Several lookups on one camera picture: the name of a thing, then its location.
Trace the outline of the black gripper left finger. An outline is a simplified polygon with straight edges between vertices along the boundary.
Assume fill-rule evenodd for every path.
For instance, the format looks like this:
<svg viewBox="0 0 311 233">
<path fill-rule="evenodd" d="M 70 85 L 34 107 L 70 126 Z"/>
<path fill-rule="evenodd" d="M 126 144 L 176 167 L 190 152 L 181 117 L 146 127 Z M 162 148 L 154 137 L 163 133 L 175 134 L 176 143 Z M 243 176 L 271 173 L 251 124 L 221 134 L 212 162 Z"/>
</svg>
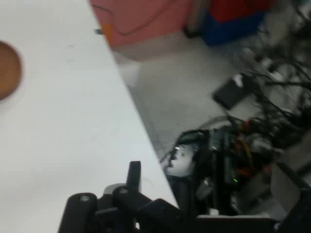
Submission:
<svg viewBox="0 0 311 233">
<path fill-rule="evenodd" d="M 78 193 L 67 200 L 60 233 L 186 233 L 191 221 L 163 199 L 151 200 L 139 191 L 141 163 L 129 164 L 125 184 L 97 198 Z"/>
</svg>

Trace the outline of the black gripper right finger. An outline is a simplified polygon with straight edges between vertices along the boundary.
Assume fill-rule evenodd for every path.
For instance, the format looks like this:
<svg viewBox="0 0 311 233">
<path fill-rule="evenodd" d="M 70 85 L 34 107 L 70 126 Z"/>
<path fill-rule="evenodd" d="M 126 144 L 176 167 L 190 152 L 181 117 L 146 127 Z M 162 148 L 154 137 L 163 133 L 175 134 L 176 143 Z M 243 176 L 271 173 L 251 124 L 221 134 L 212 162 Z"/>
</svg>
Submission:
<svg viewBox="0 0 311 233">
<path fill-rule="evenodd" d="M 311 232 L 311 189 L 302 188 L 286 191 L 279 198 L 287 215 L 276 230 L 277 233 Z"/>
</svg>

